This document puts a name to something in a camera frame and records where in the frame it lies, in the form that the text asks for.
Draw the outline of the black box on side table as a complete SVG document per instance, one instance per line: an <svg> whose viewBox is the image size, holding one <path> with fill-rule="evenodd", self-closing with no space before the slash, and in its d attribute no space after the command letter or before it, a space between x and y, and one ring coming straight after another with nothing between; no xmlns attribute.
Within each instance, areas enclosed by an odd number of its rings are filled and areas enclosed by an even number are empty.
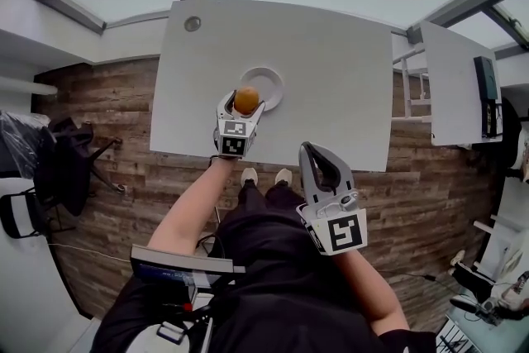
<svg viewBox="0 0 529 353"><path fill-rule="evenodd" d="M499 102L493 62L484 56L474 57L474 67L479 86L482 137L492 139L502 135L498 129L502 104Z"/></svg>

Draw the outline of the white metal frame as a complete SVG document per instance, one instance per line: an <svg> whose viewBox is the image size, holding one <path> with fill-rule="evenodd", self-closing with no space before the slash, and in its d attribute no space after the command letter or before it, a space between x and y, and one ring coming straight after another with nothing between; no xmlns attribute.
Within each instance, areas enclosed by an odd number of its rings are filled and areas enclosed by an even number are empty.
<svg viewBox="0 0 529 353"><path fill-rule="evenodd" d="M429 79L427 67L410 69L408 67L408 60L423 54L425 47L423 43L414 45L408 52L398 55L393 59L393 65L400 65L400 68L394 68L394 72L399 72L402 75L403 80L403 103L404 103L404 116L403 117L392 117L393 122L409 122L409 123L421 123L431 124L431 115L427 116L413 116L413 107L430 107L431 99L427 96L425 91L425 81ZM420 84L420 95L419 98L413 98L410 88L410 78L417 77Z"/></svg>

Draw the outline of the person's left forearm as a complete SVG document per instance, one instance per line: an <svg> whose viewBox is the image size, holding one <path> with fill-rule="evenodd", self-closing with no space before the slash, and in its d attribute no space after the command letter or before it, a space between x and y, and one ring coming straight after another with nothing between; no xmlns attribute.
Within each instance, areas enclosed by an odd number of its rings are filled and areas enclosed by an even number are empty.
<svg viewBox="0 0 529 353"><path fill-rule="evenodd" d="M171 207L147 246L178 255L193 255L235 166L235 160L216 158Z"/></svg>

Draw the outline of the black and white folding chair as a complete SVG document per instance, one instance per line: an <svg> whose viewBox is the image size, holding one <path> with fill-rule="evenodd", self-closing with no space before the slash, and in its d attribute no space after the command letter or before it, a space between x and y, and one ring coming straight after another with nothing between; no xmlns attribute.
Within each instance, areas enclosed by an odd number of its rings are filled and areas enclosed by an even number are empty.
<svg viewBox="0 0 529 353"><path fill-rule="evenodd" d="M0 197L0 224L13 240L48 237L50 233L47 212L29 191Z"/></svg>

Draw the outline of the person's black clothing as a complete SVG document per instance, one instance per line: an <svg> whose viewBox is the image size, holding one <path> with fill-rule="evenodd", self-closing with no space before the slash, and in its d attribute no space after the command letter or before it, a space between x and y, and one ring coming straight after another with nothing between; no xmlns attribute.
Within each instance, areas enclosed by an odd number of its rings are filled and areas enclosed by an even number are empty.
<svg viewBox="0 0 529 353"><path fill-rule="evenodd" d="M289 186L263 195L253 184L217 230L212 256L244 266L208 304L208 353L436 353L432 332L378 336L344 275L321 255L300 221L304 199ZM107 312L90 353L126 353L156 324L182 323L189 288L145 283L134 274Z"/></svg>

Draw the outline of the black chest-mounted device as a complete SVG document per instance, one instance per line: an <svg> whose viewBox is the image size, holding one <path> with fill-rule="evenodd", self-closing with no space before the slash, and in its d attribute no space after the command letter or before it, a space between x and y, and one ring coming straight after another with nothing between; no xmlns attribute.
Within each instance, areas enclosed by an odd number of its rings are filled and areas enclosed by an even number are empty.
<svg viewBox="0 0 529 353"><path fill-rule="evenodd" d="M215 293L245 274L245 267L234 265L232 260L180 255L138 245L131 248L130 262L138 279L187 287L192 300L198 292Z"/></svg>

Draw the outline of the white round plate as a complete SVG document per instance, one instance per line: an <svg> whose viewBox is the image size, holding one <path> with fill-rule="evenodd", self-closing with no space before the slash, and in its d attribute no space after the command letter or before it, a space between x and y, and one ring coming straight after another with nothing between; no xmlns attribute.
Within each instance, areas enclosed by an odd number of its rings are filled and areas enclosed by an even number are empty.
<svg viewBox="0 0 529 353"><path fill-rule="evenodd" d="M256 67L249 69L241 76L243 86L255 88L264 102L265 112L275 109L284 97L284 81L273 69Z"/></svg>

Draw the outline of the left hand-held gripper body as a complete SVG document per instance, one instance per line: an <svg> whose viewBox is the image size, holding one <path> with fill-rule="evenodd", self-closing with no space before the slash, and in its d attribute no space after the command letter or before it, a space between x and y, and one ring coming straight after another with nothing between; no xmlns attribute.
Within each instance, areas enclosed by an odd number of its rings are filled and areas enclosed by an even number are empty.
<svg viewBox="0 0 529 353"><path fill-rule="evenodd" d="M213 140L220 156L244 158L252 146L258 120L250 119L217 119Z"/></svg>

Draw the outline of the large white table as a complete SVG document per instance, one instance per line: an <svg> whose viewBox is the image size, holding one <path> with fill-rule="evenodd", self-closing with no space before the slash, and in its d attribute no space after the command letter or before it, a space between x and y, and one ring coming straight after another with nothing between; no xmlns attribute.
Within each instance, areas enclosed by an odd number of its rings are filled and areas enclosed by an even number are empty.
<svg viewBox="0 0 529 353"><path fill-rule="evenodd" d="M187 32L191 16L202 25ZM277 2L176 2L160 54L150 148L214 154L218 103L241 86L244 72L267 67L283 79L284 97L260 119L248 161L295 165L309 141L354 170L383 171L392 60L390 30L351 15Z"/></svg>

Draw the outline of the orange fruit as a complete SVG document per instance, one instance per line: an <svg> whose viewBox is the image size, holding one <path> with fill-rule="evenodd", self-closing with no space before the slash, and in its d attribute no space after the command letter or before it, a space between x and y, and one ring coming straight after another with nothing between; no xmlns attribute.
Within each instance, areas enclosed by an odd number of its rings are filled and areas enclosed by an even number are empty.
<svg viewBox="0 0 529 353"><path fill-rule="evenodd" d="M260 95L252 86L241 87L236 91L233 107L243 116L250 115L260 104Z"/></svg>

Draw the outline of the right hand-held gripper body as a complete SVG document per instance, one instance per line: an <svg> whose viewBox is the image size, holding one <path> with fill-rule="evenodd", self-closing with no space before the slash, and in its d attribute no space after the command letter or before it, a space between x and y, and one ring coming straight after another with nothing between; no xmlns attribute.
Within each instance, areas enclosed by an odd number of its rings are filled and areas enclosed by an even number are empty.
<svg viewBox="0 0 529 353"><path fill-rule="evenodd" d="M301 222L321 255L338 255L367 246L366 210L354 189L296 208Z"/></svg>

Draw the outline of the person's right forearm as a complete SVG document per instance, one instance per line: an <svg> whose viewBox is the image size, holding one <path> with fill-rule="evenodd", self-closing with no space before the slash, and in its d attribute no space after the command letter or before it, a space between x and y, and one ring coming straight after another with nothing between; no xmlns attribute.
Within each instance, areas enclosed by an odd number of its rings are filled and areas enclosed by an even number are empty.
<svg viewBox="0 0 529 353"><path fill-rule="evenodd" d="M358 250L334 255L333 260L378 336L410 329L396 293Z"/></svg>

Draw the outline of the small white side table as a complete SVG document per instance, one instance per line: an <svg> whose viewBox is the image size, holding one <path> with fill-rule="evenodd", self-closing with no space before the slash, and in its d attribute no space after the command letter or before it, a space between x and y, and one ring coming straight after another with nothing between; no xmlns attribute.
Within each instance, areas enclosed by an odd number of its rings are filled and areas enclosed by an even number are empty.
<svg viewBox="0 0 529 353"><path fill-rule="evenodd" d="M501 93L495 54L489 48L428 21L420 24L431 95L433 145L497 143L482 137L482 111L474 58L491 61L497 94Z"/></svg>

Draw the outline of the black office chair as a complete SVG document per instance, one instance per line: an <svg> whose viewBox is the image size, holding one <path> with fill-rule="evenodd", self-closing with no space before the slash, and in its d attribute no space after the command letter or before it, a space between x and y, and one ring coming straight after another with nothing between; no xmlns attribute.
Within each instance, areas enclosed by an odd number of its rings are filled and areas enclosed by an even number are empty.
<svg viewBox="0 0 529 353"><path fill-rule="evenodd" d="M78 126L70 117L49 120L39 114L0 112L0 141L7 147L22 178L30 179L39 202L45 206L63 205L77 217L91 196L94 176L112 191L124 194L125 187L110 182L96 167L96 160L122 140L112 138L98 150L90 151L93 126Z"/></svg>

